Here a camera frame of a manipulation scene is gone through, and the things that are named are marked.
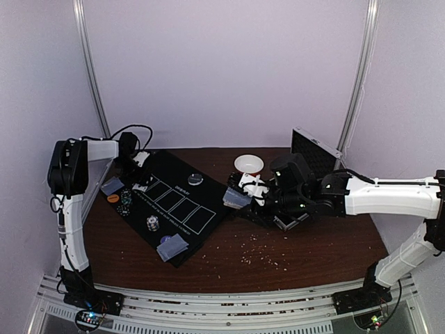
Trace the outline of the poker chip stack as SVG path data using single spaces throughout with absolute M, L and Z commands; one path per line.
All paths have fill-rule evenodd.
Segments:
M 123 189 L 120 192 L 120 201 L 122 205 L 129 207 L 132 204 L 132 190 L 131 189 Z
M 157 216 L 149 216 L 146 219 L 146 225 L 147 225 L 147 229 L 150 232 L 156 232 L 160 225 L 159 225 L 159 218 Z

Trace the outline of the dealt card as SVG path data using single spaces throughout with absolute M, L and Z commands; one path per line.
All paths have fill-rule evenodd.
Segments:
M 100 190 L 104 195 L 110 196 L 123 187 L 124 183 L 118 177 L 112 177 L 101 185 Z
M 189 244 L 179 235 L 175 234 L 163 244 L 157 246 L 156 251 L 163 262 L 171 260 L 176 255 L 186 251 Z

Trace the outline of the orange big blind button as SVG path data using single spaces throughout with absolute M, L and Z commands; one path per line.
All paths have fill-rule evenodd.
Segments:
M 116 203 L 116 202 L 118 202 L 119 200 L 120 200 L 120 197 L 119 197 L 119 195 L 117 195 L 117 194 L 112 194 L 112 195 L 109 195 L 109 196 L 107 197 L 107 201 L 110 202 L 110 203 Z

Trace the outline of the grey playing card deck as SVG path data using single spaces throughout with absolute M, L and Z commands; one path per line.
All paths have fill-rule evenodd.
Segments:
M 232 209 L 241 209 L 247 205 L 249 205 L 252 201 L 251 197 L 239 193 L 237 190 L 228 187 L 223 198 L 222 203 L 226 207 L 230 207 Z

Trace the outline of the clear grey dealer button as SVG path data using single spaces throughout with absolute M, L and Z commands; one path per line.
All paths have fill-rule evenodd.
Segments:
M 203 182 L 204 178 L 200 173 L 192 173 L 188 176 L 188 184 L 191 186 L 197 186 Z

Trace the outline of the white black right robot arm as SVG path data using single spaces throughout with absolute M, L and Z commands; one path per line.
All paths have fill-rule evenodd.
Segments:
M 340 169 L 318 179 L 301 154 L 287 154 L 276 158 L 270 171 L 272 181 L 245 173 L 238 183 L 252 198 L 256 216 L 393 214 L 423 219 L 397 250 L 368 268 L 363 287 L 356 294 L 363 307 L 371 307 L 383 290 L 444 251 L 443 170 L 423 179 L 382 180 Z

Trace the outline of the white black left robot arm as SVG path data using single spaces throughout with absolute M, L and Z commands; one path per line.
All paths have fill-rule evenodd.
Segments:
M 83 197 L 89 185 L 89 163 L 116 161 L 124 172 L 142 175 L 148 152 L 127 129 L 110 138 L 69 138 L 56 142 L 47 173 L 57 215 L 60 240 L 60 274 L 69 294 L 85 309 L 100 302 L 83 240 Z

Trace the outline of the white orange bowl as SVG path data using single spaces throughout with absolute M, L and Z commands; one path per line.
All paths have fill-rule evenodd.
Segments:
M 235 158 L 234 167 L 241 173 L 256 175 L 264 168 L 264 162 L 253 154 L 243 154 Z

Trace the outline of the black poker table mat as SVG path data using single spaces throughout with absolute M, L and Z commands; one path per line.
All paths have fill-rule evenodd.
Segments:
M 157 248 L 163 236 L 175 234 L 189 244 L 187 250 L 169 260 L 174 267 L 180 267 L 231 214 L 232 209 L 222 202 L 227 187 L 166 150 L 151 154 L 145 163 L 152 172 L 145 192 L 134 191 L 129 176 L 122 175 L 118 178 L 124 187 L 113 194 L 120 196 L 123 189 L 132 190 L 130 215 L 122 218 L 151 247 Z M 192 173 L 200 173 L 203 182 L 189 185 L 187 179 Z M 109 204 L 115 211 L 122 205 L 120 200 Z M 149 216 L 159 218 L 156 232 L 147 229 Z

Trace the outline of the aluminium poker chip case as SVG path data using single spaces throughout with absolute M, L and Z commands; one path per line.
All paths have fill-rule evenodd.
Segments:
M 342 152 L 331 148 L 301 127 L 293 128 L 291 152 L 300 153 L 317 178 L 323 178 L 332 171 L 344 167 Z M 308 218 L 308 214 L 297 214 L 297 216 L 276 214 L 273 221 L 279 229 L 286 232 Z

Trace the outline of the aluminium front rail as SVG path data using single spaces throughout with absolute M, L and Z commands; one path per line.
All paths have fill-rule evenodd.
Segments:
M 121 313 L 106 315 L 92 333 L 430 333 L 410 276 L 401 280 L 396 312 L 378 331 L 361 329 L 372 310 L 391 314 L 393 301 L 340 315 L 332 294 L 358 288 L 362 280 L 276 292 L 187 294 L 98 285 L 124 296 Z M 63 303 L 57 278 L 43 276 L 25 333 L 82 333 L 74 324 L 77 308 Z

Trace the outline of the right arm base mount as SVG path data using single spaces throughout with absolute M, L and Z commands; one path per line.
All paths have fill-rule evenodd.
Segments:
M 360 287 L 332 295 L 332 301 L 338 315 L 357 312 L 379 306 L 381 303 L 392 301 L 389 289 L 365 289 Z

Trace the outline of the right aluminium frame post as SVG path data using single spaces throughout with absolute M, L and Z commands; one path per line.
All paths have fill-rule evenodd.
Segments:
M 378 0 L 369 0 L 366 12 L 366 19 L 364 24 L 364 33 L 362 37 L 362 46 L 359 55 L 359 61 L 353 90 L 350 96 L 346 117 L 337 149 L 346 155 L 347 149 L 353 137 L 353 132 L 359 115 L 359 108 L 364 94 L 364 83 L 366 80 L 369 65 L 375 44 L 375 34 L 378 25 L 378 13 L 380 9 L 380 2 Z

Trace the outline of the aluminium frame post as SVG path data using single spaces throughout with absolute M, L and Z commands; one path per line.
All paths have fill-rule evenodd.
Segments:
M 95 73 L 90 41 L 88 37 L 84 3 L 82 0 L 73 0 L 72 3 L 74 9 L 74 18 L 76 21 L 79 39 L 81 42 L 81 49 L 83 52 L 83 59 L 86 67 L 88 85 L 90 88 L 90 93 L 92 95 L 93 104 L 95 106 L 95 111 L 99 120 L 99 126 L 101 128 L 103 136 L 109 137 L 111 135 L 111 131 L 104 111 L 102 97 L 100 95 L 97 76 Z
M 364 33 L 362 37 L 362 46 L 359 55 L 359 61 L 353 90 L 350 96 L 346 117 L 337 149 L 346 155 L 347 149 L 353 137 L 353 132 L 359 115 L 359 108 L 364 94 L 364 83 L 366 80 L 369 65 L 375 44 L 375 34 L 378 25 L 378 13 L 380 9 L 380 2 L 378 0 L 369 0 L 366 12 L 366 19 L 364 24 Z

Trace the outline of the left aluminium frame post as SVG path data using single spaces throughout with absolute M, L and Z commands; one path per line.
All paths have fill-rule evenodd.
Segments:
M 81 42 L 81 49 L 83 52 L 83 59 L 86 67 L 88 85 L 90 88 L 90 93 L 92 95 L 93 104 L 95 106 L 95 111 L 99 120 L 99 126 L 101 128 L 103 136 L 109 137 L 111 135 L 111 131 L 104 111 L 102 97 L 100 95 L 97 76 L 95 73 L 90 41 L 88 37 L 84 3 L 82 0 L 73 0 L 72 3 L 74 9 L 74 18 L 76 21 L 79 39 Z

